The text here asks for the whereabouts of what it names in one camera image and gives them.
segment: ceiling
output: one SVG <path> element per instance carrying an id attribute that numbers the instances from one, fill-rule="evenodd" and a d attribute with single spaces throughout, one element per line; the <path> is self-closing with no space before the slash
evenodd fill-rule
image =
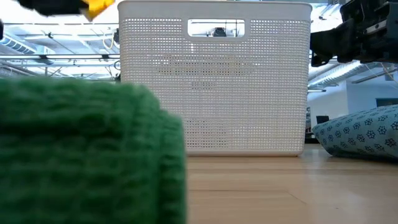
<path id="1" fill-rule="evenodd" d="M 339 5 L 312 3 L 312 6 L 312 32 L 332 29 L 341 23 Z M 13 0 L 1 0 L 0 15 L 6 25 L 6 33 L 19 39 L 23 44 L 41 49 L 38 50 L 38 54 L 43 54 L 43 46 L 47 54 L 119 54 L 118 45 L 112 44 L 111 41 L 118 28 L 117 4 L 105 10 L 93 22 L 88 22 L 84 16 L 40 16 L 34 11 L 22 8 Z M 214 26 L 216 25 L 202 24 L 196 31 L 203 33 L 204 30 L 210 30 Z M 18 52 L 0 45 L 0 54 L 18 54 Z M 49 66 L 33 60 L 7 62 L 39 75 L 46 73 L 52 74 L 53 77 L 110 80 L 119 73 L 117 69 L 119 64 L 114 66 L 117 61 L 117 59 L 53 61 L 54 65 L 59 66 Z M 316 68 L 310 68 L 310 73 L 315 70 Z"/>

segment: white wall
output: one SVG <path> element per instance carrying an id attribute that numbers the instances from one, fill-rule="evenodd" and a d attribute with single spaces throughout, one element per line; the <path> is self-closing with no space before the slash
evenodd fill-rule
<path id="1" fill-rule="evenodd" d="M 355 113 L 375 108 L 377 98 L 398 98 L 398 85 L 394 82 L 383 84 L 347 84 L 348 111 Z"/>
<path id="2" fill-rule="evenodd" d="M 311 109 L 311 127 L 317 125 L 317 116 L 326 115 L 334 119 L 349 113 L 346 82 L 325 89 L 325 93 L 308 94 L 307 106 Z"/>

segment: green towel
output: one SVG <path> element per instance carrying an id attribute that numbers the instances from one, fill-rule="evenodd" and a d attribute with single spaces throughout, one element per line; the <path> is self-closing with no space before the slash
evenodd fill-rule
<path id="1" fill-rule="evenodd" d="M 143 86 L 0 80 L 1 224 L 184 224 L 182 122 Z"/>

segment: wooden floorboard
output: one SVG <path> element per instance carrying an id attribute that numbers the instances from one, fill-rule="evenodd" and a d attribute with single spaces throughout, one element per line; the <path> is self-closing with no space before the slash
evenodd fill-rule
<path id="1" fill-rule="evenodd" d="M 398 166 L 330 157 L 190 157 L 189 224 L 396 224 Z"/>

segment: white plastic basket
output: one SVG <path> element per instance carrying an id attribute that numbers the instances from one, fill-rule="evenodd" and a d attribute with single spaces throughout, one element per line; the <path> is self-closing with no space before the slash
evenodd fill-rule
<path id="1" fill-rule="evenodd" d="M 303 151 L 310 13 L 304 3 L 123 1 L 122 82 L 145 84 L 185 124 L 191 155 Z M 191 37 L 189 19 L 243 19 L 245 35 Z"/>

